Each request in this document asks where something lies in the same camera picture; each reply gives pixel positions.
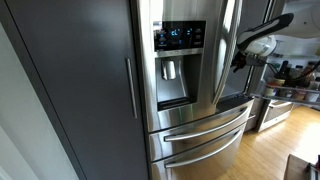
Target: white wall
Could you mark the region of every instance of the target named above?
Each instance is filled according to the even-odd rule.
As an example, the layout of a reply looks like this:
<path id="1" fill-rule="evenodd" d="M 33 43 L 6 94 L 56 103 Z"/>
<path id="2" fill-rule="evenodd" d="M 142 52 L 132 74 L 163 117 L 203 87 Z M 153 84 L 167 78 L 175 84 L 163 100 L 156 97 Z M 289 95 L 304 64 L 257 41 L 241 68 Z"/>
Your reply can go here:
<path id="1" fill-rule="evenodd" d="M 0 180 L 6 177 L 78 179 L 0 24 Z"/>

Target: digital display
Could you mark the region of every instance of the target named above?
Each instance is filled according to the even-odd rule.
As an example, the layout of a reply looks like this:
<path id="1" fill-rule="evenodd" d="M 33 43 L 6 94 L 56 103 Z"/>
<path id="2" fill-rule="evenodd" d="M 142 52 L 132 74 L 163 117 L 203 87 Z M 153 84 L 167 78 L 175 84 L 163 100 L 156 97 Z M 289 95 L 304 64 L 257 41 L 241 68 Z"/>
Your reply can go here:
<path id="1" fill-rule="evenodd" d="M 205 21 L 157 21 L 153 23 L 154 50 L 202 48 Z"/>

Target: hardwood floor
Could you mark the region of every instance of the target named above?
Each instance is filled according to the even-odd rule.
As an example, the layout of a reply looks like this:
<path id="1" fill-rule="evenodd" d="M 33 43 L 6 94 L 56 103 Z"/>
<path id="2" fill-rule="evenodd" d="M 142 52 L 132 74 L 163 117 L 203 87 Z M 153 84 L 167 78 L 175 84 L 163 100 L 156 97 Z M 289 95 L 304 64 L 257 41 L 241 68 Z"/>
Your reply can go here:
<path id="1" fill-rule="evenodd" d="M 300 106 L 269 129 L 246 132 L 233 166 L 219 180 L 283 179 L 289 154 L 316 163 L 320 154 L 319 111 Z"/>

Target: cabinet door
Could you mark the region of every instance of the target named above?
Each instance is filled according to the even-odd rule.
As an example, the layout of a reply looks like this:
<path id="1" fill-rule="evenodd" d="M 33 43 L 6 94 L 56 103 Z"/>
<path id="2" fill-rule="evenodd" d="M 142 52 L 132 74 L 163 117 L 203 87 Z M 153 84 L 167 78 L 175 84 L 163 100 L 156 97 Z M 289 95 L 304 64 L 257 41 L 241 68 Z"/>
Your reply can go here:
<path id="1" fill-rule="evenodd" d="M 129 2 L 7 5 L 87 179 L 147 179 Z"/>

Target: ice dispenser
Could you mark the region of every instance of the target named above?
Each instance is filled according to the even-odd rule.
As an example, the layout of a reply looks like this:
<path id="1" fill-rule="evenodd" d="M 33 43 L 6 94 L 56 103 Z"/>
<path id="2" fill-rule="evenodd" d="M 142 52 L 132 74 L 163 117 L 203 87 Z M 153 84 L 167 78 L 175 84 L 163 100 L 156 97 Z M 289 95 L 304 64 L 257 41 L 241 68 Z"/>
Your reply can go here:
<path id="1" fill-rule="evenodd" d="M 197 101 L 205 21 L 154 22 L 158 110 Z"/>

